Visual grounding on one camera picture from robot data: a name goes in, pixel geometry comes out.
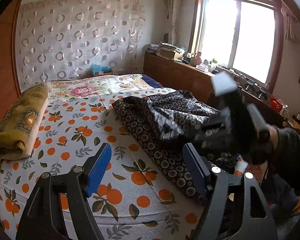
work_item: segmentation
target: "window frame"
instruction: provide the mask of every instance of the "window frame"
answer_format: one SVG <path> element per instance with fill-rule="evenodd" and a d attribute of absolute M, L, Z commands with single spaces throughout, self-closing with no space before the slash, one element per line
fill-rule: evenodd
<path fill-rule="evenodd" d="M 281 5 L 282 5 L 281 0 L 237 0 L 238 10 L 241 10 L 242 1 L 250 2 L 274 10 L 274 20 L 275 20 L 274 47 L 273 47 L 271 63 L 270 63 L 270 67 L 266 79 L 266 83 L 269 84 L 268 91 L 272 93 L 279 73 L 279 68 L 280 68 L 281 58 L 282 58 L 282 49 L 283 49 L 283 18 L 280 12 Z M 193 24 L 192 24 L 188 52 L 195 53 L 199 50 L 200 46 L 202 45 L 202 39 L 203 39 L 202 31 L 204 32 L 204 22 L 205 22 L 204 9 L 206 4 L 207 3 L 205 2 L 205 0 L 195 0 L 194 17 L 193 17 Z M 228 67 L 231 68 L 233 66 L 234 57 L 235 57 L 237 44 L 238 44 L 240 17 L 241 14 L 238 13 L 236 25 L 235 25 L 235 31 L 234 31 L 234 39 L 233 39 L 234 42 L 233 42 L 229 64 L 228 64 Z M 237 73 L 244 74 L 248 78 L 255 80 L 258 86 L 260 87 L 264 85 L 264 83 L 247 75 L 246 73 L 243 73 L 237 69 L 235 69 L 235 71 Z"/>

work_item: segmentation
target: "wooden cabinet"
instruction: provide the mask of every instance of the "wooden cabinet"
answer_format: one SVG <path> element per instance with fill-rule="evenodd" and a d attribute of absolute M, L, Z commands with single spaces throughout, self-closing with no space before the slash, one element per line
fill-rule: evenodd
<path fill-rule="evenodd" d="M 201 102 L 207 103 L 210 94 L 213 94 L 210 80 L 213 74 L 203 73 L 193 66 L 145 54 L 143 70 L 164 87 L 189 90 Z"/>
<path fill-rule="evenodd" d="M 213 74 L 204 73 L 195 67 L 172 60 L 166 60 L 159 56 L 145 54 L 143 65 L 144 74 L 160 82 L 163 87 L 175 90 L 188 90 L 194 97 L 207 105 L 217 107 L 214 91 L 211 83 Z M 267 123 L 283 128 L 285 119 L 272 108 L 260 101 L 255 96 L 243 92 L 248 103 L 255 104 Z"/>
<path fill-rule="evenodd" d="M 20 95 L 15 71 L 15 24 L 21 0 L 13 0 L 0 16 L 0 122 Z"/>

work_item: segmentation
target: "curtain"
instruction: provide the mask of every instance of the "curtain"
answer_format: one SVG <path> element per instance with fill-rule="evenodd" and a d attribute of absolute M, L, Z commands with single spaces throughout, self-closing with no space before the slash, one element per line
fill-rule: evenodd
<path fill-rule="evenodd" d="M 169 43 L 176 45 L 176 25 L 178 18 L 178 10 L 180 8 L 181 0 L 169 0 L 168 14 L 169 14 Z"/>
<path fill-rule="evenodd" d="M 93 63 L 110 66 L 114 75 L 141 73 L 143 50 L 138 42 L 144 17 L 140 0 L 43 0 L 22 5 L 16 29 L 21 90 L 90 77 Z"/>

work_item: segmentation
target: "bolt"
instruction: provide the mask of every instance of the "bolt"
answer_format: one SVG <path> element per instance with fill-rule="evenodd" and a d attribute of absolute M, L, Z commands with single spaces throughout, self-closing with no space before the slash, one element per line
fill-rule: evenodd
<path fill-rule="evenodd" d="M 246 172 L 244 175 L 246 176 L 247 179 L 253 178 L 253 174 L 251 172 Z"/>
<path fill-rule="evenodd" d="M 213 166 L 213 167 L 211 168 L 211 170 L 212 170 L 214 173 L 220 173 L 220 172 L 221 172 L 221 169 L 220 169 L 219 167 L 217 167 L 217 166 Z"/>
<path fill-rule="evenodd" d="M 83 168 L 80 167 L 80 166 L 77 166 L 77 167 L 75 167 L 75 168 L 73 169 L 73 171 L 74 171 L 75 173 L 80 173 L 82 170 L 83 170 Z"/>
<path fill-rule="evenodd" d="M 47 177 L 49 177 L 50 173 L 48 172 L 44 172 L 41 174 L 41 178 L 46 179 Z"/>

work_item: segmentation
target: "sleeve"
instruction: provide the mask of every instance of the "sleeve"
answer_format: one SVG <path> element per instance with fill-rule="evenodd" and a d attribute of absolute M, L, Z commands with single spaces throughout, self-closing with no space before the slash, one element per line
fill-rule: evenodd
<path fill-rule="evenodd" d="M 292 129 L 277 129 L 278 146 L 269 158 L 279 176 L 300 191 L 300 136 Z"/>

